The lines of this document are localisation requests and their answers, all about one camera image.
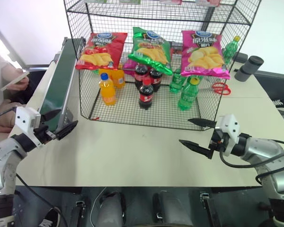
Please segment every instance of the potato chip bag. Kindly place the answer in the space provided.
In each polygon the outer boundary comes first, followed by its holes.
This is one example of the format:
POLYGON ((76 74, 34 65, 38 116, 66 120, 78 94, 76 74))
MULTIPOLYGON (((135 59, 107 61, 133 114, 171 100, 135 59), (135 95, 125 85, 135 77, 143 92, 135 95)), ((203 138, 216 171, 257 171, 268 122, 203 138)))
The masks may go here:
POLYGON ((128 58, 151 66, 159 72, 172 75, 170 44, 153 31, 133 27, 133 50, 128 58))
POLYGON ((91 33, 76 69, 117 69, 126 37, 127 33, 91 33))
POLYGON ((230 78, 222 56, 221 35, 204 31, 182 31, 182 34, 182 76, 230 78))

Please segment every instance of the metal wire basket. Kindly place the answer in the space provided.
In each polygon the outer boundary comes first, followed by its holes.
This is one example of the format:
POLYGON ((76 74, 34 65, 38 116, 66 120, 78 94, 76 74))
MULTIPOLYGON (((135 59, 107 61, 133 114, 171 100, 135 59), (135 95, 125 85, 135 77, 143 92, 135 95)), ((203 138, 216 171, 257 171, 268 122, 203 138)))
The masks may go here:
MULTIPOLYGON (((161 4, 159 0, 141 0, 140 4, 123 4, 119 0, 107 0, 106 3, 64 0, 64 5, 75 50, 77 46, 84 45, 90 33, 127 32, 121 58, 121 62, 125 63, 133 47, 133 26, 152 30, 174 44, 182 43, 182 30, 221 34, 222 47, 239 35, 240 51, 260 2, 222 0, 219 7, 204 7, 198 6, 194 0, 182 1, 181 5, 161 4)), ((173 71, 181 66, 181 55, 173 54, 171 66, 173 71)), ((205 77, 199 84, 199 94, 192 109, 180 111, 177 108, 180 94, 169 92, 171 77, 164 76, 151 108, 146 111, 139 108, 139 92, 131 76, 126 75, 125 87, 116 90, 117 103, 106 106, 99 96, 97 73, 80 70, 79 75, 81 115, 87 119, 199 131, 206 128, 187 120, 205 118, 214 121, 221 95, 213 92, 211 86, 215 82, 225 82, 215 77, 205 77)))

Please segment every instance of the pink chip bag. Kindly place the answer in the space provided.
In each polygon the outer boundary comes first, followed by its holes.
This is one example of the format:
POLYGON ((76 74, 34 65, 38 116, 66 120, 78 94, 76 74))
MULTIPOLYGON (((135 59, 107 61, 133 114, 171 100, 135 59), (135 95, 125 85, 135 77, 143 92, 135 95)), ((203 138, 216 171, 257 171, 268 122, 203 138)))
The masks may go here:
POLYGON ((204 31, 182 31, 182 33, 182 76, 230 78, 222 56, 221 35, 204 31))

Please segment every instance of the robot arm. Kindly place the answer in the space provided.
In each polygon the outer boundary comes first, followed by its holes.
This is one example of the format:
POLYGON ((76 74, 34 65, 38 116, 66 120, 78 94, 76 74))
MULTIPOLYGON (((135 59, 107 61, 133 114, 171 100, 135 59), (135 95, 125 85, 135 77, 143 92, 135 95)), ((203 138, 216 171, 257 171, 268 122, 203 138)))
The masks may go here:
POLYGON ((17 166, 34 148, 41 148, 54 139, 62 139, 77 125, 72 122, 61 131, 53 134, 44 124, 54 118, 60 110, 50 111, 44 115, 30 107, 17 107, 15 125, 23 133, 0 142, 0 227, 14 225, 12 216, 13 194, 16 188, 17 166))
POLYGON ((223 163, 235 168, 255 168, 257 181, 270 200, 274 212, 274 222, 278 227, 284 227, 284 150, 274 140, 257 139, 247 134, 239 134, 240 126, 234 115, 218 118, 217 122, 205 119, 190 119, 203 127, 215 128, 209 149, 198 144, 180 140, 189 149, 212 158, 214 151, 219 151, 223 163), (250 165, 233 165, 223 156, 230 154, 240 157, 250 165))

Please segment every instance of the table surface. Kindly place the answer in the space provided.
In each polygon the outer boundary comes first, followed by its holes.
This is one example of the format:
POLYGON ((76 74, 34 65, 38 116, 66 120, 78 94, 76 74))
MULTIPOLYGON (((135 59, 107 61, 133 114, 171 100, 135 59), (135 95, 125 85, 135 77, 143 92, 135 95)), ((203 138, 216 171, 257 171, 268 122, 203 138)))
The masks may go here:
MULTIPOLYGON (((27 106, 42 104, 53 75, 52 62, 27 106)), ((284 141, 284 120, 254 76, 242 83, 227 82, 232 93, 223 96, 219 115, 234 114, 241 132, 253 137, 284 141)), ((69 105, 79 108, 78 82, 69 105)), ((208 147, 213 129, 187 131, 138 125, 90 121, 80 114, 79 123, 61 141, 34 149, 19 164, 18 174, 36 186, 258 186, 254 169, 224 165, 216 152, 212 160, 184 147, 179 139, 208 147)), ((11 135, 20 134, 15 126, 11 135)), ((234 164, 246 164, 229 156, 234 164)))

